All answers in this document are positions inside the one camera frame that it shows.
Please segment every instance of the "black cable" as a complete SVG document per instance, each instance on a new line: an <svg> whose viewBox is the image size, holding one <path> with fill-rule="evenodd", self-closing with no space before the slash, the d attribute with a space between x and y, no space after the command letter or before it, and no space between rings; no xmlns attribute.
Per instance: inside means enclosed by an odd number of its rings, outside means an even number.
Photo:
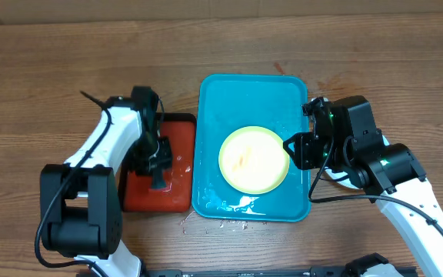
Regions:
<svg viewBox="0 0 443 277"><path fill-rule="evenodd" d="M347 174L347 175L345 175L343 177L336 178L336 179L326 179L326 178L319 177L319 180L330 181L330 182L341 182L341 181L344 181L344 180L348 180L349 178L350 178L350 176L348 176L348 174Z"/></svg>
<svg viewBox="0 0 443 277"><path fill-rule="evenodd" d="M49 214L51 213L51 210L54 207L54 204L56 203L59 196L61 196L63 190L77 176L78 170L82 167L82 165L86 162L86 160L88 158L90 158L93 151L98 147L98 145L100 144L102 139L105 137L105 135L107 134L107 132L110 129L111 124L112 124L111 113L108 111L105 104L103 102L101 102L100 100L93 98L92 96L88 95L85 92L81 92L81 93L86 98L92 100L92 102L97 104L102 109L102 111L105 112L105 114L107 115L107 124L105 125L104 131L100 134L100 136L97 138L97 140L93 143L92 147L90 147L90 149L85 153L83 158L76 164L76 166L69 172L68 176L66 176L66 178L62 181L61 186L59 186L58 191L55 193L54 197L52 198L52 200L49 204L49 207L47 208L47 210L44 213L44 216L42 216L42 220L40 221L40 224L38 225L38 228L37 228L37 232L35 233L35 244L34 244L35 257L43 266L45 266L47 268L56 269L56 268L63 268L63 267L71 266L71 265L88 265L89 268L94 269L96 272L98 272L98 274L100 274L101 277L107 277L107 274L105 274L105 272L100 267L98 267L98 265L95 264L95 262L92 262L89 260L81 260L81 261L50 263L50 262L47 262L42 257L42 254L40 253L40 239L42 237L42 229L43 229L44 225L47 224Z"/></svg>
<svg viewBox="0 0 443 277"><path fill-rule="evenodd" d="M162 108L162 115L160 115L160 120L158 121L158 136L160 136L160 126L163 124L163 120L165 118L165 109L163 108L163 101L158 97L158 102L160 102L160 107Z"/></svg>
<svg viewBox="0 0 443 277"><path fill-rule="evenodd" d="M334 143L335 140L334 138L331 139L331 147L329 148L329 155L326 158L326 160L324 160L324 164L322 165L322 167L319 169L317 175L315 176L314 181L312 182L312 186L308 191L308 199L310 202L312 203L326 203L326 202L333 202L333 201L341 201L341 200L353 200L353 199L374 199L374 200L382 200L382 201L389 201L389 202L393 202L399 205L402 205L410 210L412 210L413 212L418 213L419 215L421 215L425 220L426 223L428 225L433 225L435 229L437 229L437 231L440 233L440 235L443 237L443 228L438 224L437 220L433 219L430 215L428 215L427 213L423 212L422 210L420 210L419 208L416 208L415 206L399 200L399 199L395 199L389 196L382 196L382 195L340 195L340 196L332 196L332 197L326 197L326 198L322 198L322 199L313 199L312 198L312 193L315 189L315 186L317 185L317 183L319 182L319 179L321 178L322 172L324 171L324 169L326 168L326 165L329 162L329 157L332 155L333 151L334 151Z"/></svg>

